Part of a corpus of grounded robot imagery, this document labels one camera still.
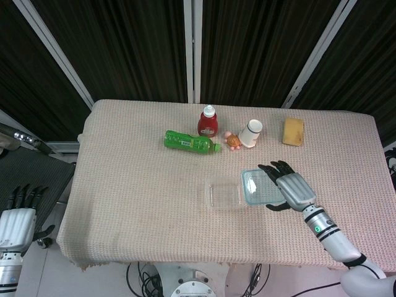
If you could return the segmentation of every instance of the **black curtain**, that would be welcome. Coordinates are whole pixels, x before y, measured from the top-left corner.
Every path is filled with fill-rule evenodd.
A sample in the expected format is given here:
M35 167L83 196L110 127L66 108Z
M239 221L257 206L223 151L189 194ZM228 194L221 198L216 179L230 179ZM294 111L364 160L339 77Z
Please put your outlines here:
M89 114L11 0L0 1L0 109L43 140L77 140Z
M201 102L281 107L339 0L205 0Z
M355 4L292 108L371 114L396 140L396 1Z
M183 0L33 0L93 99L187 102Z

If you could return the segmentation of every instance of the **white cup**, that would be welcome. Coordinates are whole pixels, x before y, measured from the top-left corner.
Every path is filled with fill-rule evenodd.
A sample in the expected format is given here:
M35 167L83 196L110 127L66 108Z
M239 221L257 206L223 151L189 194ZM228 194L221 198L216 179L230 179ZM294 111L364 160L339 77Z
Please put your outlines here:
M238 138L244 147L254 147L261 130L262 123L256 119L251 119L246 127L239 133Z

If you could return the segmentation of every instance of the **beige tablecloth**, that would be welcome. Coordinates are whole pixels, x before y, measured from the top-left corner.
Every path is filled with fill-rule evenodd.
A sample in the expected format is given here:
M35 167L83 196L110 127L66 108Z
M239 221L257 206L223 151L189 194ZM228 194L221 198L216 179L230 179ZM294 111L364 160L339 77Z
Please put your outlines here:
M199 155L165 148L167 129L193 134L203 105L102 100L80 136L58 243L77 265L109 261L252 262L341 267L292 210L210 211L204 179L238 178L285 160L306 178L337 225L368 258L396 271L396 200L376 124L342 111L216 106L219 135L250 119L257 146ZM304 144L282 144L283 120L304 120ZM214 138L222 142L220 136Z

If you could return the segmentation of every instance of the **red bottle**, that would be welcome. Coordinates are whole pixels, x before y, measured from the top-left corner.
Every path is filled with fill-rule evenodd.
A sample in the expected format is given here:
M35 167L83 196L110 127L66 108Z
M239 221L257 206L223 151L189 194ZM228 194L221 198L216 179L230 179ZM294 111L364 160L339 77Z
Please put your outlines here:
M217 114L212 105L207 105L204 112L200 114L198 122L198 134L201 136L213 137L218 129Z

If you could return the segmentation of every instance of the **yellow sponge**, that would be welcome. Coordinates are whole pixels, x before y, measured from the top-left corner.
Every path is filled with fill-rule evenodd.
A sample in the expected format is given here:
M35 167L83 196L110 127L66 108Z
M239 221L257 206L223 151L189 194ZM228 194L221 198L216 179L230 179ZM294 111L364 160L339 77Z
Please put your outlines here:
M283 143L299 147L303 144L304 121L302 119L286 118L283 128Z

